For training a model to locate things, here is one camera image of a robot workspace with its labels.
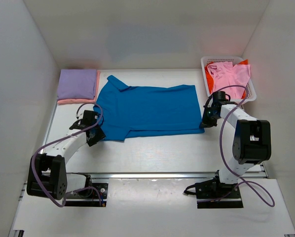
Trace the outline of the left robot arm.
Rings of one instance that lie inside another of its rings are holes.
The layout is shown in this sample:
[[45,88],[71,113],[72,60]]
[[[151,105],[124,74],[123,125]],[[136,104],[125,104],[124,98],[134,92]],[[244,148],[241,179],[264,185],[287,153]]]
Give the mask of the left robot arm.
[[101,128],[102,113],[85,110],[71,125],[64,138],[44,145],[50,150],[37,151],[31,158],[26,192],[33,197],[48,198],[56,206],[64,207],[69,196],[77,194],[82,198],[96,195],[99,206],[104,206],[101,193],[95,188],[91,176],[86,173],[67,173],[66,165],[83,146],[89,147],[105,138]]

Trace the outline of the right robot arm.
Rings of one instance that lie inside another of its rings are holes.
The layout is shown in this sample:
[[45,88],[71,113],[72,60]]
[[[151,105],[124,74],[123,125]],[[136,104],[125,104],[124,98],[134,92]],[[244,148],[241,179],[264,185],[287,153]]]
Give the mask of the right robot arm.
[[217,91],[209,96],[199,127],[217,126],[219,119],[231,124],[235,133],[232,158],[229,162],[223,158],[225,167],[218,170],[210,180],[210,191],[217,198],[230,192],[248,169],[271,157],[270,123],[247,114],[224,91]]

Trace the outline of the blue polo t-shirt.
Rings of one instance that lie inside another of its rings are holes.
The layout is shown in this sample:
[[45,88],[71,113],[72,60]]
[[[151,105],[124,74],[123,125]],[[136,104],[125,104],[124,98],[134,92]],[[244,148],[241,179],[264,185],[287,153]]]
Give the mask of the blue polo t-shirt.
[[194,85],[128,86],[114,76],[107,80],[93,108],[103,113],[106,141],[204,133]]

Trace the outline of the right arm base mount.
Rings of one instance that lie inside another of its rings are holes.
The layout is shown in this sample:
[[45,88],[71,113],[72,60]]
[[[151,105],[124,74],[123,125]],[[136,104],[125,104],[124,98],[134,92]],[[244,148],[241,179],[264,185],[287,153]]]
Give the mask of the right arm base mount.
[[185,188],[183,194],[196,196],[198,209],[244,207],[237,184],[223,184],[217,177],[190,185]]

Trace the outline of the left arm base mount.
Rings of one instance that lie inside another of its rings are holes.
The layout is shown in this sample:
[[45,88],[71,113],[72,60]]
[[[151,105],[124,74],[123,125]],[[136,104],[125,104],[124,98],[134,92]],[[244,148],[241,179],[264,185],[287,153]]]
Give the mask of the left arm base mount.
[[64,194],[65,206],[105,207],[108,196],[108,178],[93,174],[68,173]]

